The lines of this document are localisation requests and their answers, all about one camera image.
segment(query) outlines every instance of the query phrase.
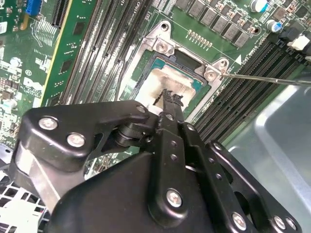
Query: white connector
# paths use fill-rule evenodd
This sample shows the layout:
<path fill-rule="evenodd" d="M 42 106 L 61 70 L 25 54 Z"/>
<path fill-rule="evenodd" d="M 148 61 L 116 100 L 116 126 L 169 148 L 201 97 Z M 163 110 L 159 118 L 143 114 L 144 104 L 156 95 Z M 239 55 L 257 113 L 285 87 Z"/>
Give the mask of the white connector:
<path fill-rule="evenodd" d="M 292 47 L 297 51 L 302 51 L 309 42 L 310 40 L 308 38 L 306 38 L 304 35 L 300 35 L 294 41 L 288 42 L 287 46 Z"/>

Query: green circuit board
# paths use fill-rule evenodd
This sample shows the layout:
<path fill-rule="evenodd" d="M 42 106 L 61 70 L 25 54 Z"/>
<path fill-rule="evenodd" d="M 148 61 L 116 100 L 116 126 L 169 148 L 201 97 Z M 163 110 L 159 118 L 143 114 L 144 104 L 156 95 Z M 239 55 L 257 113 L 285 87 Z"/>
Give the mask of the green circuit board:
<path fill-rule="evenodd" d="M 13 148 L 22 115 L 40 107 L 51 88 L 65 88 L 66 78 L 61 79 L 61 75 L 66 71 L 61 72 L 61 65 L 70 58 L 74 61 L 95 1 L 67 1 L 62 29 L 52 25 L 58 1 L 42 1 L 36 16 L 26 13 L 25 0 L 3 2 L 0 8 L 0 142 Z M 85 27 L 73 35 L 77 22 L 83 22 Z"/>
<path fill-rule="evenodd" d="M 150 64 L 156 51 L 146 49 L 138 61 L 135 55 L 164 21 L 175 44 L 175 53 L 165 60 L 174 63 L 170 72 L 196 77 L 188 79 L 190 85 L 181 85 L 190 87 L 184 114 L 187 118 L 196 110 L 192 123 L 200 122 L 232 81 L 222 80 L 213 90 L 211 82 L 195 71 L 197 64 L 179 64 L 177 52 L 188 51 L 202 65 L 226 59 L 225 71 L 239 73 L 272 34 L 267 21 L 286 27 L 294 20 L 305 31 L 311 25 L 306 0 L 271 0 L 262 13 L 251 11 L 252 0 L 56 0 L 40 1 L 35 15 L 26 13 L 29 2 L 0 4 L 0 142 L 11 148 L 22 115 L 32 107 L 137 98 L 139 87 L 154 73 Z M 305 65 L 300 61 L 290 67 L 284 78 Z M 209 100 L 196 109 L 211 91 Z"/>

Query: silver metal bracket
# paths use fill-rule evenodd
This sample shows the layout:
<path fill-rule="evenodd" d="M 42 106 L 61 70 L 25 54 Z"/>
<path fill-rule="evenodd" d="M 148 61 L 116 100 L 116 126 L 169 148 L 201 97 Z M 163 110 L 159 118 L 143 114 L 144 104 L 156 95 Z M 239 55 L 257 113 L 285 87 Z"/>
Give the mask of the silver metal bracket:
<path fill-rule="evenodd" d="M 192 53 L 185 47 L 177 44 L 175 41 L 171 39 L 172 33 L 172 26 L 171 23 L 167 20 L 164 20 L 157 24 L 150 33 L 145 36 L 138 47 L 131 63 L 124 75 L 123 81 L 121 83 L 121 88 L 119 92 L 119 98 L 124 91 L 128 81 L 131 79 L 131 76 L 137 67 L 139 61 L 141 60 L 144 52 L 146 50 L 149 51 L 157 51 L 158 53 L 164 54 L 166 56 L 174 55 L 175 50 L 179 50 L 182 53 L 186 54 L 187 56 L 191 57 L 192 59 L 196 60 L 197 62 L 202 64 L 202 67 L 198 68 L 194 72 L 205 77 L 208 81 L 209 85 L 212 89 L 208 92 L 216 91 L 221 84 L 215 86 L 217 82 L 215 80 L 219 80 L 223 73 L 226 73 L 229 67 L 229 60 L 226 58 L 221 58 L 214 62 L 213 64 L 209 64 L 208 62 L 204 61 L 202 58 L 198 57 L 196 54 Z"/>

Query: black connector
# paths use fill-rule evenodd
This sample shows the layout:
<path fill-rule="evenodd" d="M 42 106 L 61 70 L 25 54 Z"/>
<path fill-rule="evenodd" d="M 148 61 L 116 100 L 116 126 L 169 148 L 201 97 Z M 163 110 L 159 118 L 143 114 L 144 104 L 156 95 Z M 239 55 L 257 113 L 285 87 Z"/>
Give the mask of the black connector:
<path fill-rule="evenodd" d="M 54 8 L 54 14 L 52 19 L 52 26 L 61 29 L 62 24 L 65 19 L 65 15 L 67 12 L 69 0 L 58 0 L 55 8 Z"/>

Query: ram slot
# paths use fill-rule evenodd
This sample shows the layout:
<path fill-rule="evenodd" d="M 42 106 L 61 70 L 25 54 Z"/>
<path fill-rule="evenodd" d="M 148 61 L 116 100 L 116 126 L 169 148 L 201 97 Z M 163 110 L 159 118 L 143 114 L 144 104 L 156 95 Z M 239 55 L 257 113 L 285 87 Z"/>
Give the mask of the ram slot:
<path fill-rule="evenodd" d="M 109 14 L 105 17 L 101 29 L 96 35 L 96 41 L 90 55 L 91 59 L 89 59 L 87 65 L 85 66 L 85 70 L 81 72 L 79 88 L 77 89 L 76 95 L 73 99 L 74 103 L 84 102 L 81 97 L 88 86 L 87 84 L 89 81 L 93 80 L 96 66 L 102 60 L 102 54 L 104 54 L 104 51 L 107 48 L 107 44 L 103 44 L 103 41 L 107 36 L 110 36 L 111 38 L 116 29 L 119 27 L 119 22 L 124 15 L 128 2 L 129 1 L 125 1 L 124 4 L 120 4 L 119 1 L 114 1 L 111 5 Z M 118 12 L 118 17 L 115 18 L 118 6 L 121 6 L 121 11 Z"/>
<path fill-rule="evenodd" d="M 293 64 L 291 57 L 284 56 L 277 46 L 266 41 L 238 74 L 286 79 L 294 67 L 297 68 L 297 62 Z M 202 140 L 224 139 L 223 135 L 227 135 L 224 130 L 235 130 L 239 126 L 237 122 L 252 113 L 249 109 L 258 107 L 276 87 L 276 84 L 251 80 L 231 81 L 195 124 Z"/>
<path fill-rule="evenodd" d="M 299 67 L 298 62 L 293 62 L 291 66 L 284 72 L 284 75 L 282 75 L 280 78 L 281 79 L 287 79 L 290 74 L 292 74 L 298 67 Z M 276 89 L 278 85 L 277 84 L 272 84 L 270 88 L 261 96 L 258 98 L 258 102 L 263 103 Z M 260 104 L 255 103 L 249 109 L 245 112 L 243 116 L 238 116 L 238 120 L 232 125 L 227 126 L 226 128 L 222 128 L 221 133 L 216 132 L 218 134 L 218 140 L 223 142 L 227 137 L 229 137 L 236 128 L 238 128 L 239 125 L 241 125 L 245 120 L 250 117 L 256 109 L 260 106 Z"/>
<path fill-rule="evenodd" d="M 239 70 L 239 74 L 251 74 L 251 72 L 259 66 L 263 59 L 271 52 L 275 46 L 268 41 L 265 41 L 260 47 L 260 52 L 255 53 L 249 61 Z M 196 122 L 196 127 L 198 131 L 201 131 L 205 126 L 213 120 L 223 105 L 229 100 L 229 98 L 234 95 L 234 93 L 239 93 L 243 86 L 247 83 L 246 80 L 232 80 L 229 85 L 225 88 L 222 94 L 214 101 L 214 104 L 210 106 L 206 112 L 199 118 Z"/>
<path fill-rule="evenodd" d="M 129 4 L 127 13 L 123 17 L 118 31 L 112 38 L 113 42 L 107 50 L 107 56 L 109 55 L 110 59 L 98 70 L 94 83 L 88 92 L 86 102 L 101 101 L 102 96 L 107 93 L 109 86 L 113 82 L 113 77 L 119 73 L 116 70 L 119 71 L 121 64 L 116 63 L 116 61 L 118 61 L 120 54 L 123 53 L 124 44 L 128 40 L 131 31 L 137 26 L 136 22 L 144 5 L 145 1 L 141 2 L 140 5 L 137 5 L 135 1 Z"/>
<path fill-rule="evenodd" d="M 283 52 L 280 50 L 274 50 L 270 54 L 269 57 L 265 60 L 265 62 L 261 63 L 259 68 L 252 73 L 254 76 L 262 76 L 265 73 L 267 73 L 267 69 L 264 69 L 262 67 L 271 67 L 274 66 L 273 64 L 278 63 L 279 59 L 282 57 Z M 283 67 L 285 63 L 281 62 L 279 64 L 279 67 Z M 248 103 L 250 103 L 253 99 L 258 99 L 258 93 L 260 93 L 264 88 L 266 88 L 269 85 L 269 83 L 264 82 L 258 82 L 258 81 L 249 81 L 247 80 L 247 88 L 245 88 L 243 91 L 239 91 L 238 97 L 234 102 L 228 103 L 223 110 L 219 113 L 218 118 L 210 123 L 208 127 L 205 128 L 205 130 L 202 132 L 202 138 L 204 140 L 210 139 L 210 136 L 214 134 L 215 130 L 218 130 L 221 128 L 223 124 L 230 124 L 229 122 L 233 121 L 236 114 L 239 112 L 243 112 L 244 108 L 248 106 Z"/>
<path fill-rule="evenodd" d="M 151 0 L 149 0 L 147 2 L 147 5 L 151 5 Z M 116 67 L 121 67 L 123 64 L 124 64 L 124 60 L 120 61 L 119 59 L 122 57 L 124 57 L 126 55 L 126 48 L 129 48 L 129 46 L 131 44 L 129 44 L 130 41 L 133 41 L 132 38 L 135 37 L 135 34 L 133 34 L 132 32 L 134 31 L 137 31 L 139 30 L 140 28 L 140 25 L 138 25 L 138 23 L 143 23 L 143 20 L 145 19 L 145 15 L 148 11 L 148 9 L 146 9 L 144 6 L 146 4 L 146 1 L 143 1 L 139 8 L 137 9 L 137 12 L 136 13 L 133 13 L 132 17 L 131 17 L 131 20 L 130 20 L 130 28 L 127 30 L 126 33 L 126 37 L 125 37 L 125 40 L 123 43 L 120 43 L 120 52 L 118 53 L 116 59 L 115 59 L 115 62 L 114 62 L 114 66 L 113 66 L 113 69 L 114 70 Z M 105 82 L 105 85 L 104 85 L 104 88 L 103 88 L 103 91 L 102 91 L 102 94 L 99 98 L 99 101 L 107 101 L 107 100 L 110 100 L 111 96 L 108 96 L 109 95 L 109 91 L 111 89 L 111 85 L 116 81 L 116 75 L 117 74 L 120 74 L 119 72 L 115 72 L 115 73 L 112 73 L 110 72 L 108 74 L 108 77 L 107 77 L 107 80 Z"/>
<path fill-rule="evenodd" d="M 85 62 L 89 59 L 89 55 L 91 54 L 91 49 L 93 48 L 93 44 L 96 39 L 96 33 L 98 30 L 94 31 L 96 24 L 100 25 L 104 20 L 104 17 L 107 15 L 108 10 L 110 9 L 111 3 L 113 0 L 105 1 L 106 5 L 104 9 L 102 9 L 104 0 L 98 0 L 96 2 L 92 17 L 88 24 L 85 37 L 83 39 L 82 46 L 80 48 L 79 54 L 76 58 L 74 68 L 72 70 L 71 76 L 67 83 L 66 89 L 62 96 L 62 102 L 69 104 L 72 103 L 72 96 L 75 95 L 76 89 L 75 86 L 78 86 L 80 82 L 81 76 L 79 74 L 82 72 Z"/>

